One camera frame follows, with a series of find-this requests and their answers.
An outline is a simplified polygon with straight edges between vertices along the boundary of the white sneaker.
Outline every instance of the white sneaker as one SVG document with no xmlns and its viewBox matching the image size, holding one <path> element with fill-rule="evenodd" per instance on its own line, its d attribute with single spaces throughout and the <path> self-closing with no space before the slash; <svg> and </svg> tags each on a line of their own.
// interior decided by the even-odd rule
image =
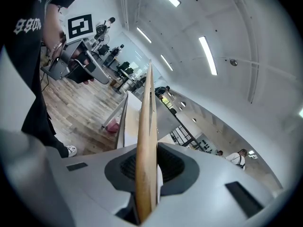
<svg viewBox="0 0 303 227">
<path fill-rule="evenodd" d="M 68 157 L 73 157 L 77 154 L 77 148 L 74 146 L 65 146 L 68 149 Z"/>
</svg>

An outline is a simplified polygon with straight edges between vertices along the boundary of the wooden stick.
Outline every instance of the wooden stick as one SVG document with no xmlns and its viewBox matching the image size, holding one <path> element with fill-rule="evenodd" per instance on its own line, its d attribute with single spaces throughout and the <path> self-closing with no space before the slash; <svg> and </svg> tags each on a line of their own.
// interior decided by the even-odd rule
<svg viewBox="0 0 303 227">
<path fill-rule="evenodd" d="M 154 211 L 157 204 L 157 109 L 155 88 L 153 85 L 153 70 L 151 67 L 151 130 L 150 130 L 150 175 L 151 175 L 151 209 Z"/>
<path fill-rule="evenodd" d="M 145 221 L 151 211 L 156 206 L 156 167 L 157 167 L 157 135 L 155 117 L 155 102 L 152 107 L 152 124 L 150 139 L 150 89 L 152 81 L 152 62 L 148 67 L 148 72 L 145 81 L 144 95 L 142 100 L 141 114 L 139 119 L 139 132 L 136 155 L 136 206 L 138 216 L 141 222 Z M 151 91 L 152 99 L 155 99 L 154 90 Z"/>
</svg>

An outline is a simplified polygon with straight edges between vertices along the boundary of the black grille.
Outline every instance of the black grille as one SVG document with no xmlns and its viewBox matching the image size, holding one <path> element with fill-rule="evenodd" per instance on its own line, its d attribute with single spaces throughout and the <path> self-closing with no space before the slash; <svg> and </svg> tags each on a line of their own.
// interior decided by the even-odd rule
<svg viewBox="0 0 303 227">
<path fill-rule="evenodd" d="M 162 171 L 164 183 L 174 179 L 184 171 L 184 161 L 164 148 L 158 148 L 157 160 Z M 135 180 L 135 168 L 136 154 L 120 163 L 121 173 L 133 181 Z"/>
</svg>

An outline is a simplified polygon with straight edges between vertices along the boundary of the table leg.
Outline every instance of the table leg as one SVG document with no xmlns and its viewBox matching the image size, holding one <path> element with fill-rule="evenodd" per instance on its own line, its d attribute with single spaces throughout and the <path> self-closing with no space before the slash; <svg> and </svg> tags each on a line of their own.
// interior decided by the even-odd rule
<svg viewBox="0 0 303 227">
<path fill-rule="evenodd" d="M 118 93 L 118 94 L 121 94 L 120 92 L 120 88 L 128 81 L 128 78 L 126 78 L 126 80 L 117 88 L 113 87 L 113 90 Z"/>
<path fill-rule="evenodd" d="M 106 127 L 108 123 L 113 119 L 113 117 L 117 114 L 117 112 L 124 107 L 124 104 L 126 102 L 126 98 L 123 98 L 123 100 L 119 103 L 119 105 L 114 109 L 114 111 L 111 113 L 111 115 L 107 118 L 107 120 L 102 124 L 103 127 Z"/>
</svg>

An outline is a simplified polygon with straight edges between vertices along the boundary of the pink object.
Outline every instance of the pink object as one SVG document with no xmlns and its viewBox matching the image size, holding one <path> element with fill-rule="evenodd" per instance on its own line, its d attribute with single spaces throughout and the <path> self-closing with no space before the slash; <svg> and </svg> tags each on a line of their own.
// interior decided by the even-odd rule
<svg viewBox="0 0 303 227">
<path fill-rule="evenodd" d="M 114 118 L 109 124 L 106 126 L 106 130 L 108 132 L 118 132 L 119 129 L 119 123 L 117 120 Z"/>
</svg>

